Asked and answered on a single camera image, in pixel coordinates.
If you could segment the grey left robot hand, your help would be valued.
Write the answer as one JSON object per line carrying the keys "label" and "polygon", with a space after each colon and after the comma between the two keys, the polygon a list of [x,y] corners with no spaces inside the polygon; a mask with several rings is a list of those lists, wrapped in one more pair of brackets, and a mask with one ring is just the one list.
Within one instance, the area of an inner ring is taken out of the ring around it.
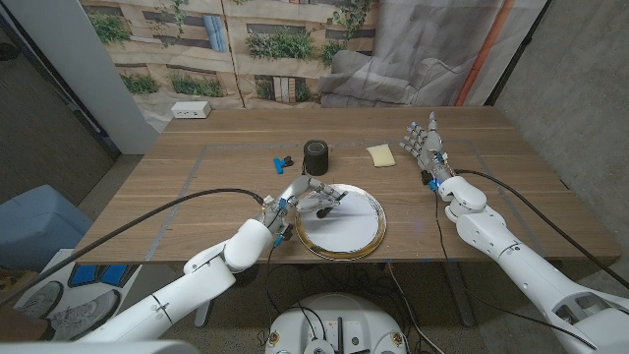
{"label": "grey left robot hand", "polygon": [[289,184],[275,199],[266,203],[257,216],[272,234],[284,234],[292,222],[286,217],[292,212],[311,213],[323,210],[326,215],[347,195],[346,191],[334,189],[313,177],[302,175]]}

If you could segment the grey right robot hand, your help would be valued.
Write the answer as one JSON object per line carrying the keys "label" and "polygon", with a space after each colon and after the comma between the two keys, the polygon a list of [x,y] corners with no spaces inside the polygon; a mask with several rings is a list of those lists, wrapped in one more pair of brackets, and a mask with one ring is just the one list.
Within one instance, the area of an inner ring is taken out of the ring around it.
{"label": "grey right robot hand", "polygon": [[446,153],[442,149],[441,136],[437,132],[435,112],[429,114],[426,129],[413,122],[406,131],[408,135],[399,146],[417,160],[422,171],[422,183],[436,190],[454,173],[446,166]]}

